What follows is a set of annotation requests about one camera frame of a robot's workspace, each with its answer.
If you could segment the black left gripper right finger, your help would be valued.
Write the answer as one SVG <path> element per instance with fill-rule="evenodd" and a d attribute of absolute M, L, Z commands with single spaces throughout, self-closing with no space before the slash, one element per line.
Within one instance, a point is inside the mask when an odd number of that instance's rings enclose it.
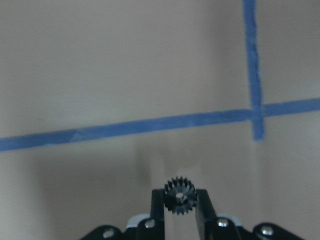
<path fill-rule="evenodd" d="M 197 189 L 197 201 L 195 206 L 195 220 L 200 240 L 212 240 L 213 221 L 217 217 L 208 191 Z"/>

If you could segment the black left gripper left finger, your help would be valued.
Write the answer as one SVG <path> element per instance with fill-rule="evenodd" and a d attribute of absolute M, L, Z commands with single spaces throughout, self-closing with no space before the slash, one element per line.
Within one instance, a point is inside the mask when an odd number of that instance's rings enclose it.
<path fill-rule="evenodd" d="M 150 218 L 155 220 L 155 240 L 165 239 L 164 191 L 154 189 L 151 192 Z"/>

